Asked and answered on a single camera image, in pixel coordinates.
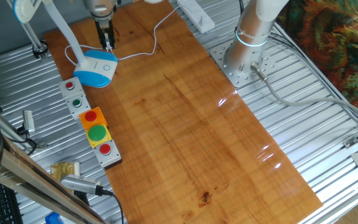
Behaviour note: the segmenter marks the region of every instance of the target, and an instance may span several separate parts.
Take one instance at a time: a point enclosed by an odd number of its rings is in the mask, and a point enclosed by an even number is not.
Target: gray cable
[[[304,106],[304,105],[309,105],[309,104],[312,104],[312,103],[329,101],[329,102],[339,103],[341,105],[347,106],[348,108],[352,109],[358,115],[358,108],[353,106],[353,105],[351,105],[350,103],[348,103],[346,101],[343,101],[343,100],[340,100],[340,99],[335,99],[335,98],[318,98],[318,99],[314,99],[314,100],[307,100],[307,101],[293,103],[293,102],[289,102],[287,100],[284,100],[283,98],[278,96],[277,93],[272,88],[272,86],[270,85],[270,82],[268,80],[265,80],[265,84],[266,84],[267,88],[270,90],[270,92],[272,93],[272,95],[278,101],[282,102],[285,105],[288,105],[288,106]]]

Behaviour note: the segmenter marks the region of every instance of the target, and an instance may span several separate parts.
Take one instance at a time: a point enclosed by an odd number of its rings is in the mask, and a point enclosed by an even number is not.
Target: wooden stick
[[[76,214],[78,217],[82,217],[89,223],[92,224],[106,224],[106,222],[89,206],[83,203],[80,199],[74,196],[71,192],[69,192],[66,188],[64,188],[59,182],[50,176],[50,174],[46,173],[45,170],[40,168],[37,163],[35,163],[26,153],[17,148],[7,139],[7,142],[10,144],[11,151],[5,151],[1,166],[9,172],[2,173],[1,177],[5,179],[11,179],[13,177],[19,177],[22,180],[26,181],[26,184],[33,186],[35,189],[38,189],[40,192],[43,192],[48,197],[55,200],[57,203],[61,204],[65,209],[68,209],[73,214]],[[46,207],[51,206],[52,204],[42,204]],[[54,206],[50,208],[54,211],[61,211],[61,208]],[[72,220],[73,222],[78,223],[78,219]]]

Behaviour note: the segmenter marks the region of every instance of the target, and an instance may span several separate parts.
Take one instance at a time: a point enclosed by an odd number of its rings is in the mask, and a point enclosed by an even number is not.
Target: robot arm
[[[104,50],[111,51],[115,48],[116,42],[111,18],[116,10],[117,0],[83,0],[83,2],[96,23],[100,44]]]

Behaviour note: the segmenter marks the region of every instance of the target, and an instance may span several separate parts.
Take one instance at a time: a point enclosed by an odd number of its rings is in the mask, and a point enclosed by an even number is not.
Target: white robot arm
[[[230,73],[246,77],[252,73],[253,63],[261,64],[262,51],[274,22],[288,0],[250,0],[236,29],[232,45],[224,56]]]
[[[256,2],[256,14],[261,21],[275,20],[288,0],[258,0]]]

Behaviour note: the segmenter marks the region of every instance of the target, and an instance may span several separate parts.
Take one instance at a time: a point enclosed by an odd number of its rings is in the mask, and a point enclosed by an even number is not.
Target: white cable
[[[152,55],[154,54],[155,52],[155,48],[157,47],[157,36],[155,35],[155,31],[157,30],[157,27],[163,22],[165,21],[166,19],[168,19],[168,17],[170,17],[172,15],[172,13],[174,13],[178,8],[180,8],[182,6],[178,6],[176,7],[171,13],[169,13],[167,16],[165,16],[165,18],[163,18],[155,27],[154,27],[154,48],[153,48],[153,51],[151,53],[138,53],[138,54],[133,54],[133,55],[129,55],[129,56],[126,56],[126,57],[123,57],[123,58],[118,58],[118,60],[125,60],[125,59],[128,59],[128,58],[131,58],[131,57],[135,57],[135,56],[138,56],[138,55]]]
[[[282,44],[279,41],[276,40],[272,40],[273,42],[276,42],[277,44]],[[285,48],[284,46],[279,46],[277,45],[277,47],[283,49],[283,50],[287,50],[288,48]],[[293,49],[293,52],[296,56],[298,56],[300,59],[302,59],[304,56],[300,55],[300,53],[298,53],[296,50]],[[309,68],[312,69],[316,74],[317,71],[314,69],[313,65],[310,64],[310,62],[307,59],[303,60],[306,64],[309,65]],[[272,95],[280,102],[282,102],[285,105],[288,106],[304,106],[304,105],[308,105],[308,104],[312,104],[312,103],[317,103],[317,102],[324,102],[324,101],[330,101],[330,102],[334,102],[334,103],[339,103],[341,105],[344,105],[350,109],[352,109],[357,115],[358,115],[358,108],[353,106],[352,104],[350,104],[349,102],[346,102],[344,100],[340,100],[340,99],[336,99],[336,98],[318,98],[315,100],[309,100],[309,101],[302,101],[302,102],[298,102],[298,103],[292,103],[289,101],[284,100],[283,98],[279,97],[277,95],[277,93],[273,90],[272,86],[270,85],[270,82],[268,80],[265,81],[267,88],[270,90],[270,92],[272,93]]]
[[[176,7],[172,12],[170,12],[167,16],[165,16],[155,27],[154,27],[154,48],[153,48],[153,51],[151,53],[137,53],[137,54],[133,54],[133,55],[128,55],[126,57],[123,57],[123,58],[117,58],[118,60],[125,60],[125,59],[128,59],[128,58],[131,58],[131,57],[135,57],[135,56],[138,56],[138,55],[152,55],[154,54],[155,52],[155,48],[157,47],[157,36],[155,35],[155,31],[157,30],[157,27],[162,23],[164,22],[166,19],[168,19],[168,17],[170,17],[178,8],[180,7],[185,7],[187,8],[186,6],[178,6]],[[87,48],[90,48],[90,49],[96,49],[96,50],[100,50],[102,48],[96,48],[96,47],[90,47],[90,46],[87,46],[87,45],[80,45],[81,47],[87,47]],[[66,58],[73,64],[73,65],[76,65],[75,62],[72,61],[72,59],[70,59],[67,55],[67,48],[69,48],[69,46],[66,47],[65,49],[65,55],[66,55]]]
[[[344,106],[347,106],[348,108],[352,109],[358,115],[358,108],[353,106],[353,105],[351,105],[350,103],[348,103],[346,101],[343,101],[343,100],[340,100],[340,99],[335,99],[335,98],[318,98],[318,99],[314,99],[314,100],[307,100],[307,101],[293,103],[293,102],[289,102],[287,100],[284,100],[283,98],[278,96],[277,93],[272,88],[272,86],[270,85],[268,80],[265,80],[265,84],[266,84],[267,88],[270,90],[270,92],[272,93],[272,95],[278,101],[282,102],[285,105],[288,105],[288,106],[304,106],[304,105],[309,105],[309,104],[312,104],[312,103],[330,101],[330,102],[339,103],[339,104],[342,104]]]
[[[67,49],[69,48],[69,47],[71,47],[71,45],[69,45],[69,46],[67,46],[66,48],[65,48],[65,55],[66,55],[66,58],[67,58],[67,60],[69,60],[74,66],[77,66],[77,63],[75,63],[75,62],[73,62],[72,61],[72,59],[70,58],[70,57],[68,57],[68,55],[67,55]],[[89,48],[89,49],[94,49],[94,50],[100,50],[100,49],[103,49],[103,48],[101,48],[101,47],[90,47],[90,46],[87,46],[87,45],[81,45],[80,44],[80,47],[86,47],[86,48]]]

